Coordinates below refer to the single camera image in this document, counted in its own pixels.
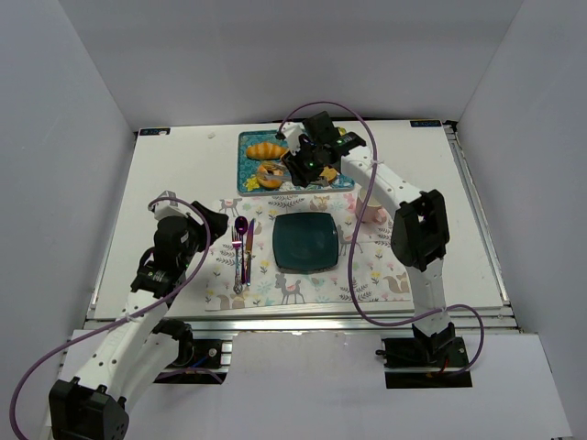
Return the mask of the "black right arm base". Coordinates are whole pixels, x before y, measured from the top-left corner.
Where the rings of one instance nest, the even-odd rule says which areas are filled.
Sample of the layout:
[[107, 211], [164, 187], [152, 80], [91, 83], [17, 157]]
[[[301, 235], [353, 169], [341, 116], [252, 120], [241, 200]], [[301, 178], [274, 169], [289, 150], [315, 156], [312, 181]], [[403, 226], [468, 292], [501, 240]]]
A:
[[375, 356], [383, 362], [385, 385], [390, 390], [432, 390], [471, 388], [469, 371], [457, 371], [469, 364], [461, 337], [439, 355], [428, 359], [413, 338], [386, 338]]

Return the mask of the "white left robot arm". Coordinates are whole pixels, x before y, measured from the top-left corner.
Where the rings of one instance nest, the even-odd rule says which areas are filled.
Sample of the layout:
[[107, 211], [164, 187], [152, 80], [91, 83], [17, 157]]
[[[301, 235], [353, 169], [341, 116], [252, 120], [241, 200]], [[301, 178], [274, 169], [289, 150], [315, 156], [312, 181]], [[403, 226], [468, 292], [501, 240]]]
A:
[[226, 214], [198, 202], [161, 195], [149, 207], [157, 222], [153, 244], [141, 256], [118, 319], [71, 379], [49, 394], [55, 439], [122, 439], [139, 396], [168, 366], [188, 367], [194, 356], [190, 325], [167, 318], [175, 296], [228, 228]]

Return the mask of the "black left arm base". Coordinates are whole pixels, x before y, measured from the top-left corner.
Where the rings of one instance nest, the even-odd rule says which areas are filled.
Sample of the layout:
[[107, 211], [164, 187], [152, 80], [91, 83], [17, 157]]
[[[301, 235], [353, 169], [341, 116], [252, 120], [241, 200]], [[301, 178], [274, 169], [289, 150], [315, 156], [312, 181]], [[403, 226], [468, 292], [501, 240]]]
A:
[[221, 339], [195, 337], [192, 327], [183, 321], [161, 320], [153, 334], [165, 334], [177, 343], [177, 358], [155, 379], [157, 384], [222, 384]]

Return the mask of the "glazed donut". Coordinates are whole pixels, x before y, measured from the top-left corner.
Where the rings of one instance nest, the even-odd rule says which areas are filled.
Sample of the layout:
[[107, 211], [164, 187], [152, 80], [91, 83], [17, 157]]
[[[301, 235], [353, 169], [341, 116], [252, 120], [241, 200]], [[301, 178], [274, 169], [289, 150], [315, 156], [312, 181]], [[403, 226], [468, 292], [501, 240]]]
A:
[[258, 184], [269, 190], [280, 188], [284, 176], [285, 172], [283, 167], [271, 161], [262, 161], [256, 172]]

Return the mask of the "metal tongs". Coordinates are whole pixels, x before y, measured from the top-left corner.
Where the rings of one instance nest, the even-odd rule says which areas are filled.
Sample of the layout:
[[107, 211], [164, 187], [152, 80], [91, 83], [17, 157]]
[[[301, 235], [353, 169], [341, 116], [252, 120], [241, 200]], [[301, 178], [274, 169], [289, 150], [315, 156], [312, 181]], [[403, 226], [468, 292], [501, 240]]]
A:
[[[338, 176], [338, 172], [333, 168], [326, 167], [319, 177], [311, 184], [318, 186], [328, 186]], [[286, 182], [294, 182], [287, 168], [274, 161], [262, 161], [256, 172], [256, 180], [258, 184], [266, 189], [274, 190], [281, 187]]]

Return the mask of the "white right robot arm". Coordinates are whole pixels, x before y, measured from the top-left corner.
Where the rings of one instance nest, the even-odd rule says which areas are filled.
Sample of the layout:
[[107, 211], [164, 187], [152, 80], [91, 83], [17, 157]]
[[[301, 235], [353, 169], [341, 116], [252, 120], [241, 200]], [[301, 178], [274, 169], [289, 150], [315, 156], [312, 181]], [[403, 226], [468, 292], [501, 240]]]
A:
[[294, 185], [305, 187], [331, 167], [393, 215], [391, 250], [406, 269], [415, 310], [409, 321], [415, 353], [401, 360], [422, 365], [441, 360], [455, 338], [442, 275], [449, 242], [444, 196], [437, 190], [424, 192], [398, 176], [380, 161], [372, 133], [341, 134], [327, 112], [302, 123], [284, 121], [276, 137], [288, 145], [282, 161]]

